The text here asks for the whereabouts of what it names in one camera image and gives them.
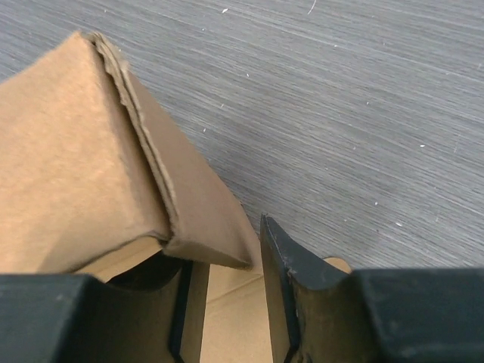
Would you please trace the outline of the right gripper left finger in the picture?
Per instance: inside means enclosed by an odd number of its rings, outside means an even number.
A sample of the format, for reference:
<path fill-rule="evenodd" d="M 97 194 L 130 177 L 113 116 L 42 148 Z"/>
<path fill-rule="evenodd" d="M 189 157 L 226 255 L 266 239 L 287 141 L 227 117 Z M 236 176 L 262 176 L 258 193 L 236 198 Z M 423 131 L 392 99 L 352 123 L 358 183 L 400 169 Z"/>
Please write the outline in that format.
<path fill-rule="evenodd" d="M 3 362 L 182 362 L 193 265 L 163 262 L 153 290 L 90 275 L 2 275 Z"/>

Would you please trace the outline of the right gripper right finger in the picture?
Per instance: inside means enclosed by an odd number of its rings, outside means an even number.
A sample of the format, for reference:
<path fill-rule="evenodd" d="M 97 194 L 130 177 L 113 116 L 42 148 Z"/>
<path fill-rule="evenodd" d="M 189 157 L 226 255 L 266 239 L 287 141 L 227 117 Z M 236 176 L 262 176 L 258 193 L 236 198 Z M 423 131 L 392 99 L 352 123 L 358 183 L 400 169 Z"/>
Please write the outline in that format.
<path fill-rule="evenodd" d="M 276 362 L 481 362 L 481 268 L 344 272 L 260 220 Z"/>

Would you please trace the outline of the brown cardboard box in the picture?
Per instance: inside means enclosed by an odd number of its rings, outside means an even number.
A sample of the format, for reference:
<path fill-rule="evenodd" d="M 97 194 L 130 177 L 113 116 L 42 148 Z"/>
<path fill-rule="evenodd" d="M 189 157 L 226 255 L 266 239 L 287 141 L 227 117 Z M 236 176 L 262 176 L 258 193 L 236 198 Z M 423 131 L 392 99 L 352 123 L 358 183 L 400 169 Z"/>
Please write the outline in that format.
<path fill-rule="evenodd" d="M 100 33 L 1 84 L 1 276 L 153 290 L 193 265 L 182 362 L 272 360 L 260 242 L 239 200 Z"/>

